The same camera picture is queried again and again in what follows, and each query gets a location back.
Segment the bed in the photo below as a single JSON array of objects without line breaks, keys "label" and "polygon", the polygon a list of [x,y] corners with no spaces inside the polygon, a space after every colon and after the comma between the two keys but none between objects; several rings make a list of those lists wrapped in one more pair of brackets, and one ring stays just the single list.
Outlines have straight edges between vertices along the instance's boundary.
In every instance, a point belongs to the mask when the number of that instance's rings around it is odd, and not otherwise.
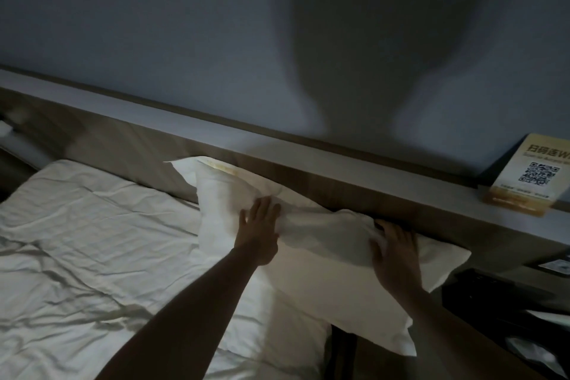
[{"label": "bed", "polygon": [[[0,204],[0,378],[91,379],[213,265],[196,204],[69,160]],[[330,325],[246,288],[207,379],[321,378]]]}]

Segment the qr code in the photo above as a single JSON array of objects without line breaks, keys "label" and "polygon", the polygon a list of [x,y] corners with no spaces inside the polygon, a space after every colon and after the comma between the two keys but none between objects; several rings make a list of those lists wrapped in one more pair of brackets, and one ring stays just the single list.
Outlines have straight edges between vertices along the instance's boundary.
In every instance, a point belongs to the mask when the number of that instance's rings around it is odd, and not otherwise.
[{"label": "qr code", "polygon": [[546,164],[538,164],[531,162],[524,174],[519,177],[521,182],[534,183],[535,185],[547,185],[550,180],[556,176],[560,167],[547,166]]}]

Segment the yellow sign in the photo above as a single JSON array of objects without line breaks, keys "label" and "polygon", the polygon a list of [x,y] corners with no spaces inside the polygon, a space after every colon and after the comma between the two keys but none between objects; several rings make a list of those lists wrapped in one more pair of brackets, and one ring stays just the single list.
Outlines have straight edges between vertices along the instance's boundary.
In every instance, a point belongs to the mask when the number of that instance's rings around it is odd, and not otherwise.
[{"label": "yellow sign", "polygon": [[570,186],[570,141],[529,134],[483,198],[543,216]]}]

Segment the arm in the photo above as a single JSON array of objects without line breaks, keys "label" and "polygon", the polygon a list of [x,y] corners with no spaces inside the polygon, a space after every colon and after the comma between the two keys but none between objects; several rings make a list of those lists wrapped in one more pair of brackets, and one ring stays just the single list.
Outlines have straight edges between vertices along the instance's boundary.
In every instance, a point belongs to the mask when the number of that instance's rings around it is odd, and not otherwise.
[{"label": "arm", "polygon": [[97,380],[201,379],[250,277],[277,253],[280,206],[258,199],[239,215],[235,246],[160,310],[107,363]]},{"label": "arm", "polygon": [[436,304],[421,286],[415,234],[386,221],[376,222],[388,241],[382,253],[377,242],[370,240],[376,276],[429,337],[453,378],[544,380],[516,356]]}]

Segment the pillowcase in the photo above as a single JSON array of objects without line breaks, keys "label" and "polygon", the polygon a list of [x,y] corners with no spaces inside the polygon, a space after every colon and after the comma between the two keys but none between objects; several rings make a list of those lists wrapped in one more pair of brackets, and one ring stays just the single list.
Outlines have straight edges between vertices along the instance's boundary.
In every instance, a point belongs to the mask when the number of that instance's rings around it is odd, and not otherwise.
[{"label": "pillowcase", "polygon": [[[227,254],[234,246],[238,214],[260,196],[281,204],[276,231],[279,252],[257,278],[288,295],[300,310],[402,355],[416,355],[408,333],[411,318],[380,285],[372,269],[368,239],[381,247],[372,218],[349,210],[331,212],[278,183],[206,156],[172,162],[196,186],[202,225],[200,249]],[[443,284],[471,254],[466,249],[418,236],[425,290]]]}]

